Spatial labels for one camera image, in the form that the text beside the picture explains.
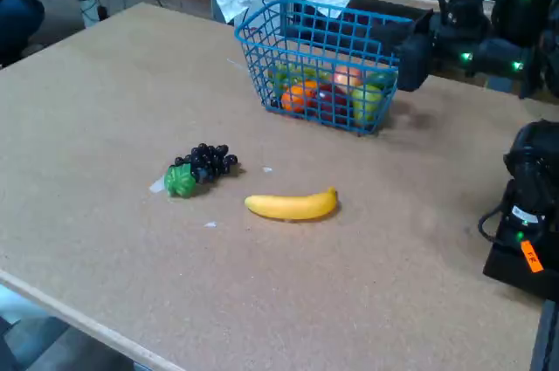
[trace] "wooden tabletop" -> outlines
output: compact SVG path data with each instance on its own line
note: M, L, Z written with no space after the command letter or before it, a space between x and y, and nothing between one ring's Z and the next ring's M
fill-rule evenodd
M2 70L0 281L155 370L528 369L542 303L482 275L475 224L557 108L430 78L360 138L267 113L229 60L231 27L140 5ZM148 191L201 141L244 173ZM323 222L243 205L328 186Z

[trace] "jeans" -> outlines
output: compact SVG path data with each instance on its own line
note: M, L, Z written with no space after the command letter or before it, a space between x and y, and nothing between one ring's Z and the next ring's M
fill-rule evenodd
M22 51L43 19L39 0L0 0L0 56Z

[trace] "banana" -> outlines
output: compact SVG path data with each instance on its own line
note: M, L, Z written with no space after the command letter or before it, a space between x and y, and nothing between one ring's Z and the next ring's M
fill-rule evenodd
M338 203L334 188L309 196L253 195L245 206L259 216L283 220L309 220L325 216Z

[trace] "small white debris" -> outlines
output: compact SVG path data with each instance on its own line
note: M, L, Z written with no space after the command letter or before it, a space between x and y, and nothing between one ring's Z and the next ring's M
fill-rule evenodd
M233 61L231 59L227 59L227 61L229 61L231 64L235 65L235 67L237 67L239 70L242 70L243 72L249 72L248 68L246 68L246 65L236 63L235 61Z
M157 179L153 184L149 187L149 190L154 194L161 192L165 189L165 175L161 176Z

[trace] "orange label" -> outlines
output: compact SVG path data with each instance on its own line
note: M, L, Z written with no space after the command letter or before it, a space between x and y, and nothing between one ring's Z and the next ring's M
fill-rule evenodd
M538 256L535 254L534 247L532 247L532 244L528 240L524 240L523 242L521 242L521 249L532 272L543 271L542 263L540 262L540 259L538 259Z

